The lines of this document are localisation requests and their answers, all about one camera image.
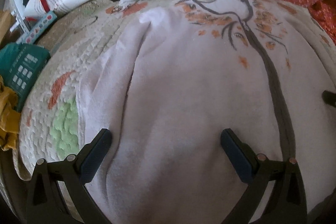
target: small orange flower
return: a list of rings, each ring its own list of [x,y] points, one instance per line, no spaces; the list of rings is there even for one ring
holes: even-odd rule
[[[241,63],[245,69],[248,69],[250,67],[246,57],[239,56],[239,63]]]
[[[286,67],[288,68],[288,70],[291,70],[291,68],[292,68],[291,64],[289,63],[288,58],[286,58]]]
[[[221,36],[217,30],[212,30],[211,34],[213,35],[214,38]]]
[[[275,42],[266,42],[266,48],[268,48],[269,50],[274,49],[275,47]]]

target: crumpled fabric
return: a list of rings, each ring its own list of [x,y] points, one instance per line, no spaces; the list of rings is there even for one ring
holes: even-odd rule
[[[336,0],[318,1],[309,7],[309,12],[336,45]]]
[[[0,75],[0,146],[3,151],[16,149],[21,117],[19,112],[13,110],[17,102],[17,94],[4,85]]]

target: green box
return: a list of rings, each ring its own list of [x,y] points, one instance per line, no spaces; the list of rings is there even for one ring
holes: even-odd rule
[[[43,47],[20,45],[20,52],[4,78],[5,86],[14,90],[19,97],[16,111],[23,109],[30,90],[49,59],[50,53]]]

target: bed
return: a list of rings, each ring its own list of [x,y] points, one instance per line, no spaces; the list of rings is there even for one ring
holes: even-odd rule
[[[7,203],[22,222],[25,221],[22,210],[25,204],[23,193],[27,186],[25,181],[30,180],[36,161],[39,158],[63,160],[69,154],[77,154],[85,144],[84,136],[78,134],[75,98],[81,76],[100,55],[115,45],[132,19],[152,8],[171,7],[179,1],[183,0],[142,0],[122,10],[116,2],[92,0],[59,20],[39,41],[40,45],[51,50],[52,59],[41,73],[22,111],[18,148],[12,152],[13,166],[10,164],[11,155],[1,152],[4,154],[1,166],[11,169],[10,172],[3,171],[3,185],[7,187],[2,189],[2,195],[7,197]],[[333,40],[311,18],[306,8],[283,0],[259,1],[276,5],[313,30],[321,38],[313,48],[320,49],[318,55],[322,62],[326,60],[328,73],[334,75],[336,48]],[[64,196],[74,212],[66,192]]]

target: orange patch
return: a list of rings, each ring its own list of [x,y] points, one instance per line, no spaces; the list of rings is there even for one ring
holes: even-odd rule
[[[263,24],[263,23],[257,23],[257,27],[258,27],[258,29],[260,29],[264,32],[268,32],[268,33],[272,32],[272,27],[270,25]]]
[[[214,38],[221,36],[217,30],[212,30],[211,34],[213,35]]]
[[[292,68],[291,64],[289,63],[288,58],[286,58],[286,67],[288,68],[288,70],[291,70],[291,68]]]
[[[135,3],[135,4],[133,4],[132,6],[126,8],[123,11],[123,17],[129,16],[129,15],[134,14],[136,12],[139,12],[143,8],[147,7],[147,5],[148,5],[147,2],[141,2],[141,3]]]
[[[274,49],[275,47],[275,42],[266,42],[266,48],[268,48],[269,50]]]
[[[245,69],[248,69],[250,67],[246,57],[239,56],[239,63],[241,63]]]
[[[239,38],[246,47],[249,46],[249,44],[247,43],[246,38],[241,33],[236,32],[235,33],[235,37]]]
[[[277,3],[278,3],[278,5],[279,5],[280,7],[286,9],[290,14],[292,14],[292,15],[297,14],[297,11],[296,11],[294,8],[289,7],[289,6],[287,6],[287,5],[285,5],[285,4],[282,4],[282,3],[280,3],[280,2],[277,2]]]
[[[30,111],[29,111],[29,115],[28,115],[28,117],[27,117],[27,121],[26,121],[26,126],[28,126],[28,127],[30,127],[30,123],[31,123],[31,120],[32,120],[32,114],[33,114],[33,110],[31,109]]]
[[[59,78],[57,78],[56,81],[53,83],[51,87],[52,96],[50,97],[48,101],[48,109],[52,109],[56,105],[57,99],[59,95],[61,94],[62,88],[64,87],[66,80],[73,72],[75,71],[73,70],[73,71],[64,73]]]
[[[330,47],[328,39],[325,36],[321,35],[321,34],[320,34],[320,36],[323,39],[323,41]]]
[[[203,12],[191,12],[185,15],[185,18],[188,21],[196,21],[202,25],[218,25],[224,26],[232,21],[231,17],[214,17],[210,14],[203,13]]]

